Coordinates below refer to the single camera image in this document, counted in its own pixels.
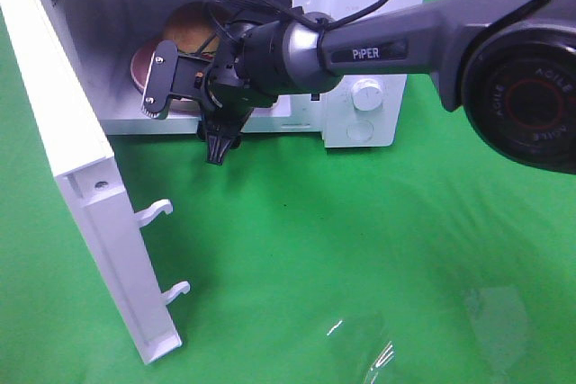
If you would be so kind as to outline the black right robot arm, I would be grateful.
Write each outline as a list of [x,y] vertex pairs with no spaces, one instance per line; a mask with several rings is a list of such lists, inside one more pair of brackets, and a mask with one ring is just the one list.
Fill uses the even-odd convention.
[[575,171],[575,0],[436,0],[340,20],[275,0],[233,0],[213,58],[160,42],[141,108],[167,116],[174,99],[200,106],[207,159],[221,164],[249,115],[285,94],[318,97],[344,76],[426,74],[443,107],[463,108],[503,156]]

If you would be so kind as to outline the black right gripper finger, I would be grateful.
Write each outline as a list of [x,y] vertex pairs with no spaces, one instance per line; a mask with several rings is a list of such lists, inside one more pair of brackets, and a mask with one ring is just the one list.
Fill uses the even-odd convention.
[[151,56],[141,104],[142,112],[151,119],[162,120],[168,115],[177,61],[175,43],[160,41]]
[[242,129],[251,114],[251,109],[245,112],[202,112],[196,133],[206,144],[207,163],[222,165],[227,153],[239,147]]

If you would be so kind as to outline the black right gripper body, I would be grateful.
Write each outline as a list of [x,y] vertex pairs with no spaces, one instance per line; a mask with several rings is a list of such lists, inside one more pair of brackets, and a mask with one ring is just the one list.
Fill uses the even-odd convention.
[[203,77],[201,99],[197,102],[201,112],[245,112],[273,107],[278,97],[256,87],[248,78],[241,58],[244,37],[256,24],[239,20],[227,24],[216,22],[213,26],[220,44],[213,58],[205,58],[209,65]]

